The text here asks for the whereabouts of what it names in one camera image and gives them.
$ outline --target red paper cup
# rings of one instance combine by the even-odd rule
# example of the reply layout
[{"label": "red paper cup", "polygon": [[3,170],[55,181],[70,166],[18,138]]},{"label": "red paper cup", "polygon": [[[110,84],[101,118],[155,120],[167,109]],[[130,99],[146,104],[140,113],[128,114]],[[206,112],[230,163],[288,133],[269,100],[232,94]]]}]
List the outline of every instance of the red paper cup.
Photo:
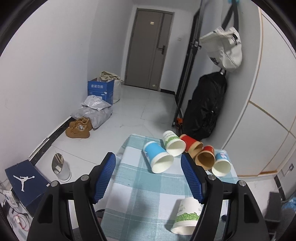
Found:
[{"label": "red paper cup", "polygon": [[215,150],[212,146],[205,146],[195,157],[195,164],[210,170],[215,164]]},{"label": "red paper cup", "polygon": [[185,151],[193,154],[194,157],[202,150],[203,143],[197,141],[196,139],[191,138],[190,136],[187,136],[186,134],[180,135],[180,139],[183,140],[186,143],[186,149]]}]

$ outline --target jumpman logo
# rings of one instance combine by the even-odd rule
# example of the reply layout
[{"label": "jumpman logo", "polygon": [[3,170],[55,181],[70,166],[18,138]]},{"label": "jumpman logo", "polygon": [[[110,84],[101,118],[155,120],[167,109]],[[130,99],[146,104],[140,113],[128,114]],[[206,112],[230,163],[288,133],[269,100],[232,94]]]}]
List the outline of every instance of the jumpman logo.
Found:
[{"label": "jumpman logo", "polygon": [[15,175],[13,175],[13,177],[15,177],[16,179],[20,180],[22,182],[22,192],[24,192],[24,183],[26,180],[29,180],[31,178],[35,178],[35,176],[32,177],[16,177]]}]

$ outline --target checkered tablecloth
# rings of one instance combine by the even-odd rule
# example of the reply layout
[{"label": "checkered tablecloth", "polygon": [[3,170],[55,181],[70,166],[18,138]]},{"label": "checkered tablecloth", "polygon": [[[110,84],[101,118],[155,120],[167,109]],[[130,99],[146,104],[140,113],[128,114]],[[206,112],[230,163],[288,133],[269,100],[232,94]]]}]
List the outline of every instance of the checkered tablecloth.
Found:
[{"label": "checkered tablecloth", "polygon": [[[109,241],[190,240],[190,236],[170,232],[180,201],[192,196],[181,168],[181,156],[174,158],[167,171],[155,174],[142,152],[149,141],[163,146],[160,139],[133,134],[116,155],[114,183],[101,223]],[[238,180],[233,167],[220,179],[230,183]]]}]

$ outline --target cardboard box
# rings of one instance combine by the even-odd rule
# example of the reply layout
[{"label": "cardboard box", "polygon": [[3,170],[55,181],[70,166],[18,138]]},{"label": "cardboard box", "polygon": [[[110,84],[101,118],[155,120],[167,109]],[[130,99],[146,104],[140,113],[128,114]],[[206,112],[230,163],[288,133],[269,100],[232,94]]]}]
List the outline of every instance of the cardboard box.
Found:
[{"label": "cardboard box", "polygon": [[113,104],[114,80],[110,82],[88,81],[88,95],[101,96],[104,101]]},{"label": "cardboard box", "polygon": [[48,181],[34,168],[29,160],[5,169],[5,172],[13,191],[27,211],[34,216],[42,196],[47,186],[49,186]]}]

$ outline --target brown shoe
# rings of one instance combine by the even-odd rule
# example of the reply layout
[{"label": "brown shoe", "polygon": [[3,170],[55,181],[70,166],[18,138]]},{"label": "brown shoe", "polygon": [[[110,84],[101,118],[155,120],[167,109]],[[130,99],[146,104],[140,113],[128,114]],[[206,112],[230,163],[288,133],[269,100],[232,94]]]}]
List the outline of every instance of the brown shoe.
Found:
[{"label": "brown shoe", "polygon": [[76,126],[78,123],[87,126],[88,130],[90,131],[92,129],[91,120],[89,118],[81,117],[80,119],[76,121],[71,121],[69,124],[69,127]]},{"label": "brown shoe", "polygon": [[70,138],[89,138],[90,136],[87,126],[80,123],[73,127],[68,127],[65,133]]}]

